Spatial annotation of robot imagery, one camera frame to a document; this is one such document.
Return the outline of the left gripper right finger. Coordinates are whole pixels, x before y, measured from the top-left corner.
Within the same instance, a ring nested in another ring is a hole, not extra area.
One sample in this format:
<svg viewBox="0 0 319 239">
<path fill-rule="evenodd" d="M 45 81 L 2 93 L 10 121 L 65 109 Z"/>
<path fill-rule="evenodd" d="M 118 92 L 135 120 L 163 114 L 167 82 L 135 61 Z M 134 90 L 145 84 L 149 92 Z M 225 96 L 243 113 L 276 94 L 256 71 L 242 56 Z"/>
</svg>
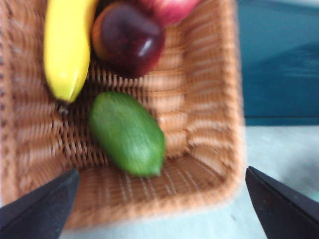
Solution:
<svg viewBox="0 0 319 239">
<path fill-rule="evenodd" d="M 249 196 L 269 239 L 317 239 L 319 203 L 258 169 L 246 169 Z"/>
</svg>

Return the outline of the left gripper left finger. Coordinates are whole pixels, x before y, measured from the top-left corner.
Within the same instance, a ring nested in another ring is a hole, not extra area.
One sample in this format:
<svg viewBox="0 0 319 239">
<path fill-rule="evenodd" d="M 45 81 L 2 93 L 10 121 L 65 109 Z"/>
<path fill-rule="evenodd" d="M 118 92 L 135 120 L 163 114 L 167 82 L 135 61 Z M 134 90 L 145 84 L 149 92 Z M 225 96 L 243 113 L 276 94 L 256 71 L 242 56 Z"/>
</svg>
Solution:
<svg viewBox="0 0 319 239">
<path fill-rule="evenodd" d="M 0 209 L 2 239 L 58 239 L 72 212 L 80 176 L 72 169 Z"/>
</svg>

